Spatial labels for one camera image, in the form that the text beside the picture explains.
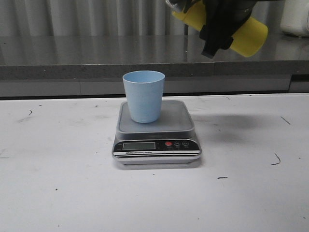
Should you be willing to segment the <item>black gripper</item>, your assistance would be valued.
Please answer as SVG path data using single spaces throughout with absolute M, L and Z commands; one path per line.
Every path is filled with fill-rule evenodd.
M 167 6 L 177 13 L 186 13 L 199 0 L 165 0 Z M 202 55 L 213 58 L 219 49 L 230 48 L 232 35 L 244 24 L 256 5 L 255 0 L 203 0 L 206 23 L 199 37 L 205 41 Z

